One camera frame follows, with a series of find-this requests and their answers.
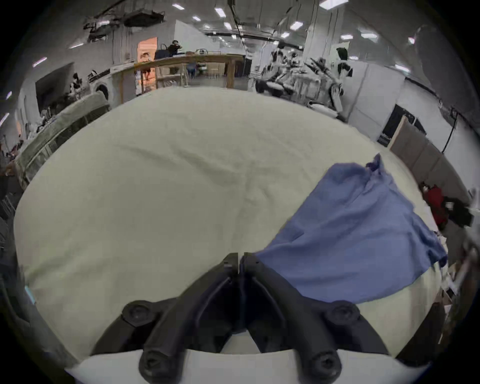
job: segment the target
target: blue cloth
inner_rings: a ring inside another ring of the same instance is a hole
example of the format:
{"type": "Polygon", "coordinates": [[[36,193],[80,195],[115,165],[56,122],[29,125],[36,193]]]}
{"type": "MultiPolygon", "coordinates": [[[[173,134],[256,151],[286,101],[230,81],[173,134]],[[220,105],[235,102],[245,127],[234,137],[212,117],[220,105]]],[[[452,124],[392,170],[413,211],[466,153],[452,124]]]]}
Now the blue cloth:
{"type": "Polygon", "coordinates": [[[257,257],[303,296],[353,303],[389,296],[447,260],[379,154],[366,167],[334,164],[257,257]]]}

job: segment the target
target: white wall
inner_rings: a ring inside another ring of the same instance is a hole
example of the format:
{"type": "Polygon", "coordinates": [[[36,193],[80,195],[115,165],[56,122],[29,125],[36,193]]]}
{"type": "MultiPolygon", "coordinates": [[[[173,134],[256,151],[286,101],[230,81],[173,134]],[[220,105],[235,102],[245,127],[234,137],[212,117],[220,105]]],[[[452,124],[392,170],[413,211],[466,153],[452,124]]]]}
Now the white wall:
{"type": "Polygon", "coordinates": [[[480,187],[480,138],[461,117],[444,154],[467,189],[480,187]]]}
{"type": "Polygon", "coordinates": [[[185,24],[180,20],[175,23],[174,39],[178,40],[183,47],[182,51],[195,52],[197,49],[204,48],[208,51],[219,51],[220,43],[213,38],[204,35],[192,25],[185,24]]]}
{"type": "Polygon", "coordinates": [[[404,80],[399,71],[369,64],[348,123],[377,141],[392,114],[404,80]]]}
{"type": "Polygon", "coordinates": [[[368,63],[363,61],[349,60],[348,64],[353,69],[352,77],[347,77],[343,82],[343,96],[341,96],[343,113],[347,119],[352,112],[353,105],[357,100],[360,86],[367,72],[368,63]]]}
{"type": "Polygon", "coordinates": [[[441,151],[452,127],[440,113],[438,99],[430,92],[405,80],[397,104],[420,120],[427,138],[441,151]]]}
{"type": "Polygon", "coordinates": [[[113,65],[122,63],[124,58],[120,56],[121,52],[129,51],[130,57],[136,60],[137,46],[142,40],[157,37],[158,46],[162,42],[169,45],[173,40],[174,28],[174,21],[143,28],[135,33],[128,28],[128,38],[125,38],[125,31],[117,30],[108,36],[107,41],[85,44],[73,49],[58,47],[57,52],[50,55],[46,61],[29,70],[20,91],[22,95],[18,98],[18,108],[25,108],[30,122],[35,122],[40,117],[35,82],[43,76],[73,62],[74,71],[83,79],[84,84],[87,84],[87,75],[91,70],[100,73],[113,65]],[[120,34],[124,35],[124,39],[120,39],[120,34]],[[24,96],[26,96],[26,105],[24,105],[24,96]]]}
{"type": "Polygon", "coordinates": [[[220,48],[221,53],[231,53],[235,55],[246,55],[245,49],[243,47],[222,47],[220,48]]]}
{"type": "Polygon", "coordinates": [[[272,51],[276,48],[273,43],[265,43],[262,45],[257,45],[257,50],[254,52],[252,57],[252,71],[255,71],[255,67],[259,66],[259,71],[268,65],[272,55],[272,51]]]}

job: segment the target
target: person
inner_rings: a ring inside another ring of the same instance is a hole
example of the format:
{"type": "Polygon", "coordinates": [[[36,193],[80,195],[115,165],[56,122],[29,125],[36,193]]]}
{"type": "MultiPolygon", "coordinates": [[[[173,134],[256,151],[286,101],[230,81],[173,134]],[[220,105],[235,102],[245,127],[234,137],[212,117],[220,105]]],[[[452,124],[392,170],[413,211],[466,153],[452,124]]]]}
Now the person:
{"type": "Polygon", "coordinates": [[[170,56],[174,56],[178,54],[178,50],[181,49],[181,45],[179,44],[178,40],[173,40],[172,44],[167,48],[167,51],[170,52],[170,56]]]}
{"type": "Polygon", "coordinates": [[[197,63],[191,62],[187,64],[187,71],[189,76],[193,79],[195,77],[195,71],[197,69],[197,63]]]}
{"type": "MultiPolygon", "coordinates": [[[[150,54],[148,52],[144,52],[141,56],[140,56],[140,60],[142,62],[147,62],[147,61],[152,61],[151,57],[150,57],[150,54]]],[[[147,68],[147,69],[144,69],[142,70],[142,73],[143,75],[145,76],[145,80],[148,81],[148,78],[150,77],[150,68],[147,68]]]]}
{"type": "MultiPolygon", "coordinates": [[[[178,50],[181,49],[181,45],[179,44],[178,40],[173,40],[172,44],[167,48],[167,51],[170,54],[170,57],[174,55],[178,55],[178,50]]],[[[178,67],[170,68],[170,74],[176,74],[179,71],[178,67]]]]}
{"type": "Polygon", "coordinates": [[[80,79],[78,74],[75,72],[73,74],[73,81],[70,83],[70,96],[74,97],[76,100],[80,100],[81,89],[82,79],[80,79]]]}

